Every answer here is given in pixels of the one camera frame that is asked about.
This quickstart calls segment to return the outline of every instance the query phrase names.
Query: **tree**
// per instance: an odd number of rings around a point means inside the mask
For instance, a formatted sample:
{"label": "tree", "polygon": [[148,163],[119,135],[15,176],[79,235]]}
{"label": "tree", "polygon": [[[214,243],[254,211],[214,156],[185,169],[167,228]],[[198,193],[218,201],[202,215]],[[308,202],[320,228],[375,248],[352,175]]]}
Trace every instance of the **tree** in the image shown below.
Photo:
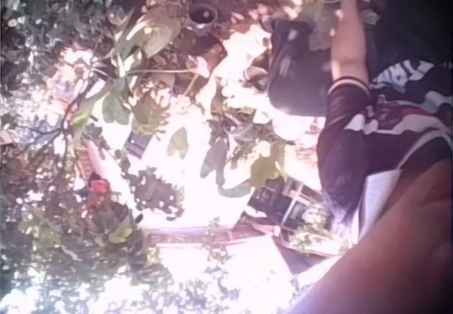
{"label": "tree", "polygon": [[[96,299],[108,281],[126,278],[143,286],[139,290],[142,300],[115,304],[117,313],[141,308],[162,313],[172,305],[182,313],[226,311],[237,299],[238,290],[222,283],[228,255],[215,241],[215,224],[204,242],[210,266],[200,279],[176,284],[150,235],[138,228],[139,219],[115,202],[108,187],[97,190],[87,183],[84,196],[74,190],[80,178],[74,148],[89,140],[117,160],[138,209],[160,208],[169,221],[182,215],[183,189],[160,180],[153,168],[131,173],[125,153],[113,152],[102,129],[90,121],[93,106],[102,103],[105,122],[132,122],[134,132],[147,136],[164,131],[171,105],[162,105],[147,83],[150,74],[165,68],[148,68],[180,32],[178,4],[153,6],[135,18],[133,11],[120,8],[120,0],[2,3],[1,128],[16,142],[1,147],[1,295],[34,287],[39,293],[34,313],[59,313],[61,308],[68,313],[88,313],[84,294]],[[83,81],[82,89],[63,114],[55,116],[41,110],[52,101],[49,87],[58,78],[61,53],[67,49],[86,50],[90,56],[72,64],[74,77],[68,84]],[[190,67],[173,72],[193,75],[195,71]],[[94,93],[99,80],[104,86]],[[236,120],[234,126],[227,127],[231,120]],[[272,142],[272,153],[258,159],[253,170],[261,170],[260,175],[240,186],[241,194],[281,170],[277,149],[282,143],[269,124],[254,124],[253,115],[222,106],[211,126],[212,144],[220,139],[223,160],[214,160],[214,166],[207,169],[219,174],[219,188],[224,183],[225,165],[247,157],[260,142]],[[236,143],[236,150],[227,156],[229,141]],[[172,136],[167,154],[184,159],[187,151],[187,134],[180,129]],[[167,196],[164,205],[152,203],[150,189]],[[225,194],[237,196],[228,190]]]}

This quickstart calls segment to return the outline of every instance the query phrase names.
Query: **person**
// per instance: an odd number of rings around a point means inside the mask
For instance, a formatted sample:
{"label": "person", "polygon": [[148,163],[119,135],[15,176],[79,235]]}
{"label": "person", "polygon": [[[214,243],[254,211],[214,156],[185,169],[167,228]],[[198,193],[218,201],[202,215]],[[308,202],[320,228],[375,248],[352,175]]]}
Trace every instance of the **person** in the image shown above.
{"label": "person", "polygon": [[319,176],[352,243],[286,314],[453,313],[451,0],[340,0]]}

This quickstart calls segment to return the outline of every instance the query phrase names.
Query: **sleeve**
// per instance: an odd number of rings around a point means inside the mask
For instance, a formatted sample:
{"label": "sleeve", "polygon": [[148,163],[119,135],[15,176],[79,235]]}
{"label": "sleeve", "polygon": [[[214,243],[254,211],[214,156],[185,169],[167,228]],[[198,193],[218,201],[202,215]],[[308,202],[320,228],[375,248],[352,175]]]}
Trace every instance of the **sleeve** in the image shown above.
{"label": "sleeve", "polygon": [[369,91],[363,81],[354,77],[337,79],[327,92],[326,127],[345,118],[350,120],[363,111],[368,102]]}
{"label": "sleeve", "polygon": [[350,225],[362,196],[368,171],[362,132],[345,126],[369,102],[367,86],[356,78],[341,78],[328,91],[326,126],[318,140],[319,179],[335,222]]}

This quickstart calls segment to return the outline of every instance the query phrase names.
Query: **foliage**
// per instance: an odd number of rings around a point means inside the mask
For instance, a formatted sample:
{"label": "foliage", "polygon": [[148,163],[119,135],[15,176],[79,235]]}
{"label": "foliage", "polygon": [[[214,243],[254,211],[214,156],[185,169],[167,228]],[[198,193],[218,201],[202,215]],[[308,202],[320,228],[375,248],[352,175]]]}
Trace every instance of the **foliage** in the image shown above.
{"label": "foliage", "polygon": [[171,136],[168,143],[167,155],[173,156],[175,153],[178,153],[179,157],[184,159],[188,150],[187,130],[185,130],[185,127],[182,127]]}
{"label": "foliage", "polygon": [[311,221],[305,222],[290,237],[290,245],[302,254],[316,252],[316,247],[331,241],[340,247],[338,254],[347,249],[347,243],[328,230],[331,213],[320,205],[310,208]]}
{"label": "foliage", "polygon": [[187,281],[183,286],[185,301],[179,303],[180,308],[194,310],[196,313],[219,314],[229,309],[239,297],[238,289],[230,289],[224,285],[227,280],[227,262],[230,256],[224,244],[217,240],[219,219],[213,219],[203,238],[202,247],[208,252],[207,268],[200,277]]}

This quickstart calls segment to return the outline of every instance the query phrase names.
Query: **building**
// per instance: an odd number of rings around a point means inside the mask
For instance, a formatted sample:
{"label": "building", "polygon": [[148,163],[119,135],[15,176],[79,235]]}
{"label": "building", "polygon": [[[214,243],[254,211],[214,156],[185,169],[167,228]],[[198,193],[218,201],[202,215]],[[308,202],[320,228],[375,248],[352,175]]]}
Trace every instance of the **building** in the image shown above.
{"label": "building", "polygon": [[264,211],[275,225],[288,231],[297,230],[309,221],[312,208],[322,208],[321,193],[293,178],[268,180],[256,190],[249,204]]}
{"label": "building", "polygon": [[297,232],[298,235],[303,233],[315,238],[304,246],[306,253],[334,257],[343,251],[343,241],[336,236],[305,232],[305,226],[319,222],[323,223],[326,230],[330,230],[331,214],[322,205],[321,193],[303,182],[293,178],[287,178],[286,181],[283,178],[268,180],[264,187],[253,193],[248,205],[265,216],[257,218],[246,214],[244,221],[264,233],[273,231],[275,242],[283,247],[299,249],[291,240],[291,236]]}

